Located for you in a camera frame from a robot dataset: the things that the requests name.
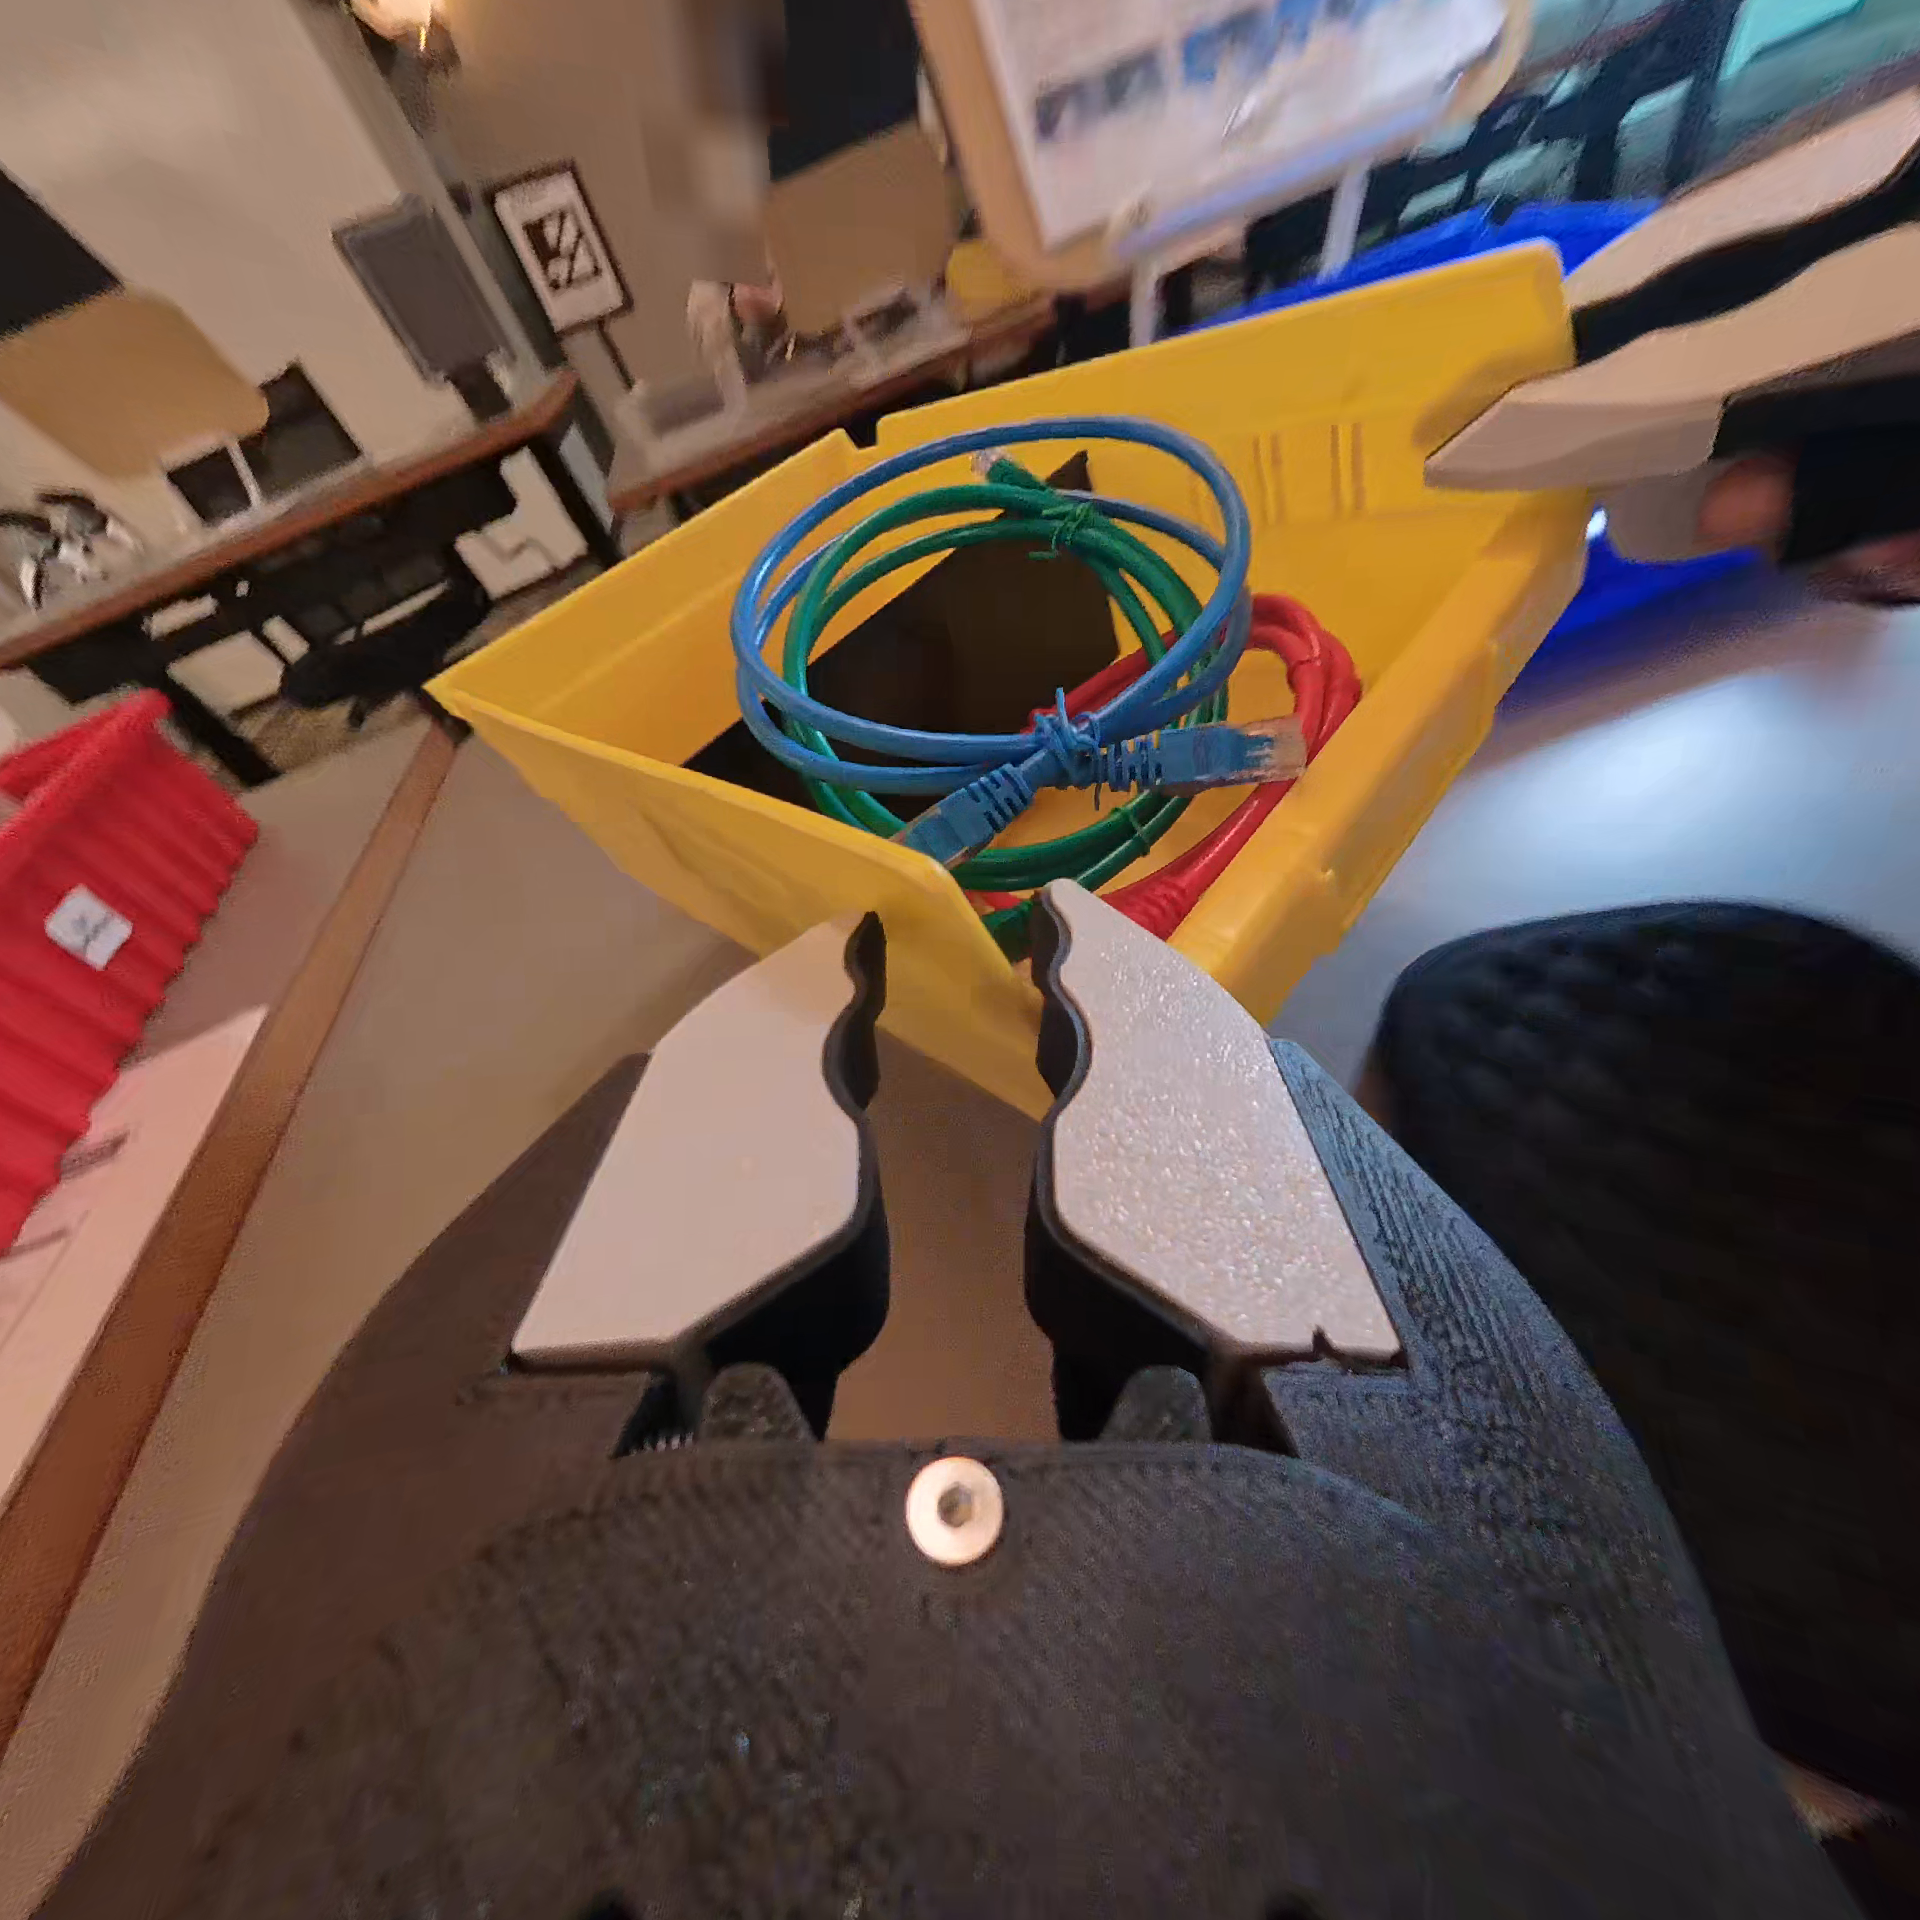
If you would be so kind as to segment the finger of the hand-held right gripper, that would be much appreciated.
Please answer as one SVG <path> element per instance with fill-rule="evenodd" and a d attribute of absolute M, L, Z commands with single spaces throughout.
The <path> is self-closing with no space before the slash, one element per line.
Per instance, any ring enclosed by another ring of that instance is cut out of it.
<path fill-rule="evenodd" d="M 1575 362 L 1732 314 L 1918 212 L 1918 100 L 1883 102 L 1665 203 L 1565 279 Z"/>
<path fill-rule="evenodd" d="M 1582 491 L 1605 497 L 1618 545 L 1644 559 L 1694 547 L 1728 401 L 1916 356 L 1914 283 L 1788 283 L 1689 327 L 1644 337 L 1571 372 L 1513 387 L 1428 457 L 1454 493 Z"/>

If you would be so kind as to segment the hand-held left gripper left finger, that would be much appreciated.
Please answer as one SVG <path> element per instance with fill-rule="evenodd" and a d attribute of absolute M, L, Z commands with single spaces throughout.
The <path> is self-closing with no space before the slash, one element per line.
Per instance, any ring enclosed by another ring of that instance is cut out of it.
<path fill-rule="evenodd" d="M 889 1303 L 866 1121 L 879 914 L 732 974 L 652 1050 L 539 1281 L 521 1364 L 848 1364 Z"/>

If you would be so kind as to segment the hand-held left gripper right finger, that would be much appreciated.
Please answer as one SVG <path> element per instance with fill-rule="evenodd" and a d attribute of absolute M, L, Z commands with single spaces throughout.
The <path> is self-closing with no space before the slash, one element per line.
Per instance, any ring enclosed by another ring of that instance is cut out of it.
<path fill-rule="evenodd" d="M 1404 1343 L 1281 1062 L 1210 972 L 1070 881 L 1032 974 L 1065 1256 L 1224 1360 L 1398 1364 Z"/>

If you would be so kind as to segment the yellow plastic bin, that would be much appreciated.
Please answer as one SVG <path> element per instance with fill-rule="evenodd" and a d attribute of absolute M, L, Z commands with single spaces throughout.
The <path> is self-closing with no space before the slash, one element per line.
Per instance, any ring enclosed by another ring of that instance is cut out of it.
<path fill-rule="evenodd" d="M 781 526 L 880 460 L 964 430 L 1128 414 L 1211 446 L 1252 515 L 1252 590 L 1348 651 L 1356 716 L 1173 930 L 1262 1022 L 1333 953 L 1489 733 L 1587 564 L 1580 493 L 1436 493 L 1428 455 L 1571 366 L 1556 251 L 1526 244 L 1305 300 L 841 430 L 429 687 L 611 864 L 765 954 L 875 913 L 880 1022 L 1030 1119 L 1042 996 L 955 878 L 750 789 L 688 774 L 740 718 L 731 612 Z"/>

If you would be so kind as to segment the person's right hand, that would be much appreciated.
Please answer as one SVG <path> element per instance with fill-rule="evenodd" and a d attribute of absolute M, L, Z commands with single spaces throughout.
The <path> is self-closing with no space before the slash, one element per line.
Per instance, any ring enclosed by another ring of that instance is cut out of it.
<path fill-rule="evenodd" d="M 1826 560 L 1788 563 L 1797 457 L 1762 454 L 1724 469 L 1701 497 L 1695 543 L 1705 550 L 1762 550 L 1806 586 L 1836 604 L 1900 609 L 1918 604 L 1918 520 L 1859 539 Z"/>

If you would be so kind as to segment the blue plastic bin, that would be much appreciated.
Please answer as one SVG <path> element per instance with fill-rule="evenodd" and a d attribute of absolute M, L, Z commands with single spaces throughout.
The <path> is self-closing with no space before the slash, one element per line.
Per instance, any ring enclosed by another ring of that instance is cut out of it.
<path fill-rule="evenodd" d="M 1639 227 L 1655 208 L 1655 200 L 1523 203 L 1501 195 L 1436 224 L 1382 241 L 1333 277 L 1302 279 L 1198 319 L 1192 329 L 1227 327 L 1527 244 L 1551 247 L 1571 273 L 1622 233 Z M 1523 682 L 1589 680 L 1600 664 L 1622 662 L 1636 651 L 1636 642 L 1625 635 L 1627 625 L 1701 592 L 1718 592 L 1756 570 L 1758 556 L 1747 552 L 1680 563 L 1627 560 L 1612 543 L 1608 519 L 1597 510 L 1589 523 L 1582 586 L 1523 669 Z"/>

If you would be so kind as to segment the black mesh pad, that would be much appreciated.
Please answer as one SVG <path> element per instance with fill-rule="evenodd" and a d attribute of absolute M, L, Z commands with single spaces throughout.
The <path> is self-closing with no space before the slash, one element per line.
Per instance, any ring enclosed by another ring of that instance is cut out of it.
<path fill-rule="evenodd" d="M 1916 1807 L 1916 961 L 1752 904 L 1495 929 L 1370 1064 L 1619 1410 L 1766 1741 Z"/>

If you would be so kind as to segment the red plastic bin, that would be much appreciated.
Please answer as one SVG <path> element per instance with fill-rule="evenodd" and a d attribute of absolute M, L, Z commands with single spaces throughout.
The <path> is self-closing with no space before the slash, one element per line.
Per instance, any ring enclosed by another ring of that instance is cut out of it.
<path fill-rule="evenodd" d="M 3 1247 L 219 909 L 257 824 L 133 696 L 3 761 Z"/>

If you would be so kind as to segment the grey tablet screen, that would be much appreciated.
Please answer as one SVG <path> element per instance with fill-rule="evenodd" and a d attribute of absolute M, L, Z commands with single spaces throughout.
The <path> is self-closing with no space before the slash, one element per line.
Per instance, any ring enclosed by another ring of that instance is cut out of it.
<path fill-rule="evenodd" d="M 422 379 L 455 384 L 510 355 L 451 230 L 417 195 L 333 227 L 332 244 Z"/>

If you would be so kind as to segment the framed marker tag sign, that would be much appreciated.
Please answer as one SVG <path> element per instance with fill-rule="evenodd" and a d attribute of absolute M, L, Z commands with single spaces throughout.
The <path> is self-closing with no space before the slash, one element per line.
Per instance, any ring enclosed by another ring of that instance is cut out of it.
<path fill-rule="evenodd" d="M 557 337 L 631 312 L 624 277 L 571 159 L 492 180 L 485 203 Z"/>

